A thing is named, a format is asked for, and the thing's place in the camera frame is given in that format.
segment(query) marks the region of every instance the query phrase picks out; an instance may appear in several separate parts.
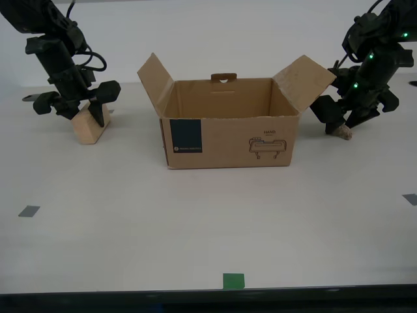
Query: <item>box flap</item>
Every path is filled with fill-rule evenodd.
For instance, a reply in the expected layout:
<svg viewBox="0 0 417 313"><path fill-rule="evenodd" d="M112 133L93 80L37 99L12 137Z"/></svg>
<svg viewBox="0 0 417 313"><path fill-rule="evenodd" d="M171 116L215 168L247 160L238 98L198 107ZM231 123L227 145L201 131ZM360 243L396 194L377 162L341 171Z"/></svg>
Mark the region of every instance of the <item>box flap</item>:
<svg viewBox="0 0 417 313"><path fill-rule="evenodd" d="M303 112L326 90L336 76L303 55L273 79L291 105Z"/></svg>
<svg viewBox="0 0 417 313"><path fill-rule="evenodd" d="M171 92L174 81L155 53L151 54L146 63L137 72L137 75L139 75L156 113L162 117L168 103L169 97L167 95Z"/></svg>

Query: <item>green tape marker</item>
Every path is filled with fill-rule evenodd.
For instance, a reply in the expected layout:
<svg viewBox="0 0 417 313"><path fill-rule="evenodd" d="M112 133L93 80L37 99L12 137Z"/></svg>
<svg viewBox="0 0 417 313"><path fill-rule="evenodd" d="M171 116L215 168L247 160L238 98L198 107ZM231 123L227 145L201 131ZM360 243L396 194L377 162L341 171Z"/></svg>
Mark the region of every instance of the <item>green tape marker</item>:
<svg viewBox="0 0 417 313"><path fill-rule="evenodd" d="M244 274L223 274L223 289L244 289L245 275Z"/></svg>

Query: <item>wooden block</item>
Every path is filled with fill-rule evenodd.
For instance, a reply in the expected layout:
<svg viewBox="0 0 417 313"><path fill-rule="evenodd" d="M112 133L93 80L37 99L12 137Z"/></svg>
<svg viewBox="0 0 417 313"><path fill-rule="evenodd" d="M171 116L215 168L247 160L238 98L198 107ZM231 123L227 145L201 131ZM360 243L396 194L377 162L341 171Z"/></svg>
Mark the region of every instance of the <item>wooden block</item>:
<svg viewBox="0 0 417 313"><path fill-rule="evenodd" d="M82 145L94 145L110 123L110 113L105 104L103 104L104 127L100 127L100 125L97 124L88 110L89 106L89 103L84 105L78 114L71 120L74 132Z"/></svg>

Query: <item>white wall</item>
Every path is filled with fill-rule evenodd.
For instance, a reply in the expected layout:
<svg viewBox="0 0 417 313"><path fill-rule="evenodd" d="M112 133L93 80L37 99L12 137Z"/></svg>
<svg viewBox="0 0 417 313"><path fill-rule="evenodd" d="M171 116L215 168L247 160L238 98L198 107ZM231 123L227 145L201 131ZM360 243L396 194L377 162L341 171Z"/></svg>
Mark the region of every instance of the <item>white wall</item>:
<svg viewBox="0 0 417 313"><path fill-rule="evenodd" d="M155 52L174 79L275 74L302 54L325 67L344 56L341 42L353 18L374 0L153 0L78 3L72 18L109 68L99 81L138 81L136 71ZM376 10L379 12L385 3ZM68 5L59 5L66 12ZM46 85L25 35L0 22L0 75L24 86ZM417 48L415 44L408 47ZM416 69L401 69L416 72Z"/></svg>

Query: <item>gray tape marker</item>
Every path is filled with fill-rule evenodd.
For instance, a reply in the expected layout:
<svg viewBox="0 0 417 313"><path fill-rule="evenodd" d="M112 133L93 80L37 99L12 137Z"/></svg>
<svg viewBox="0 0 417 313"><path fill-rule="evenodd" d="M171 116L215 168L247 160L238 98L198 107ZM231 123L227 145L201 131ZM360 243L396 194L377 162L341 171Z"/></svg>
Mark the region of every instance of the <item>gray tape marker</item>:
<svg viewBox="0 0 417 313"><path fill-rule="evenodd" d="M411 205L417 205L417 194L404 194L403 197L410 202Z"/></svg>
<svg viewBox="0 0 417 313"><path fill-rule="evenodd" d="M40 207L28 205L20 214L19 217L33 217Z"/></svg>

